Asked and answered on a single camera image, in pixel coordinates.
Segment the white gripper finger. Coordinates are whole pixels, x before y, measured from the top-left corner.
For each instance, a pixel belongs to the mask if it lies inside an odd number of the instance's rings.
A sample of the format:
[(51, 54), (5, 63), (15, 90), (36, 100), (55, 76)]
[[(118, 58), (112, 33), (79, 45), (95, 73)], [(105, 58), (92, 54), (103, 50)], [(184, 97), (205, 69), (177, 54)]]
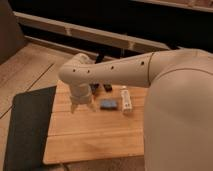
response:
[(74, 113), (74, 111), (75, 111), (75, 108), (76, 108), (76, 106), (75, 106), (75, 104), (71, 104), (71, 113)]
[(89, 103), (88, 106), (89, 106), (89, 108), (94, 109), (94, 103), (93, 102)]

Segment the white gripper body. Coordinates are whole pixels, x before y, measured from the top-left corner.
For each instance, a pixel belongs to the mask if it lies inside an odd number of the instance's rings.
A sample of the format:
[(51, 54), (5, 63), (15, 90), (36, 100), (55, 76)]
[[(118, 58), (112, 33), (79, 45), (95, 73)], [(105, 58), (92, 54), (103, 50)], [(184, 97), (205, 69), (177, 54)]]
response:
[(90, 93), (78, 95), (78, 94), (71, 94), (70, 100), (74, 104), (88, 104), (92, 102), (92, 95)]

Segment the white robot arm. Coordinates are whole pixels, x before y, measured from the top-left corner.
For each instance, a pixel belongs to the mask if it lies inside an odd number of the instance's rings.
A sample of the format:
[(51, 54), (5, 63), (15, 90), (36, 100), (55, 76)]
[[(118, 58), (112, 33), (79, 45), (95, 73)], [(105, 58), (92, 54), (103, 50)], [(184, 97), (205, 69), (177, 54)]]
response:
[(91, 83), (146, 87), (145, 171), (213, 171), (213, 53), (179, 49), (94, 64), (79, 53), (59, 70), (73, 107)]

